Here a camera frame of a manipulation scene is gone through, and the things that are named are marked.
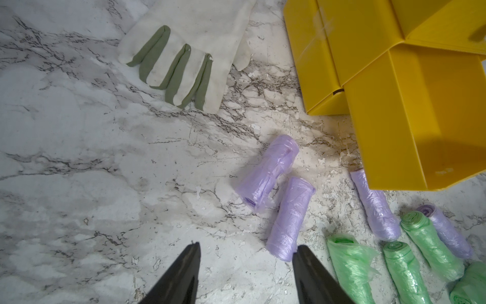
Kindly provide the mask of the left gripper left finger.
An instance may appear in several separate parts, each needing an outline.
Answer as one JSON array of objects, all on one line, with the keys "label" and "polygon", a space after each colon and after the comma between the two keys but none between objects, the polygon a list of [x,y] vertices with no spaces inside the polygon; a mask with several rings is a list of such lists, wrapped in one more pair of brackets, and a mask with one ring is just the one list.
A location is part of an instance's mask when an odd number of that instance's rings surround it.
[{"label": "left gripper left finger", "polygon": [[188,245],[140,303],[195,304],[200,263],[199,242]]}]

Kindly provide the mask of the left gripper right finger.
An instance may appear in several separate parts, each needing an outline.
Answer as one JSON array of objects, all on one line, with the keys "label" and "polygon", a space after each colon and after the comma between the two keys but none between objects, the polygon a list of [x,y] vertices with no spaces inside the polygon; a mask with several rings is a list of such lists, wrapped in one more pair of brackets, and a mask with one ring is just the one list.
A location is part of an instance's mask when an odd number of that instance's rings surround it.
[{"label": "left gripper right finger", "polygon": [[300,304],[354,304],[306,245],[297,247],[292,265]]}]

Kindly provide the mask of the yellow drawer cabinet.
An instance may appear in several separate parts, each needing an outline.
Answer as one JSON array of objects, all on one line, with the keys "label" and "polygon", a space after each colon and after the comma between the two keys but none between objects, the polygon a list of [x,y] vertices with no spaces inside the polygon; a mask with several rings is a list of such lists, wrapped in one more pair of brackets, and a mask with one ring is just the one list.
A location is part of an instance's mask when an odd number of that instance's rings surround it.
[{"label": "yellow drawer cabinet", "polygon": [[372,189],[485,172],[484,1],[287,1],[306,113],[351,116]]}]

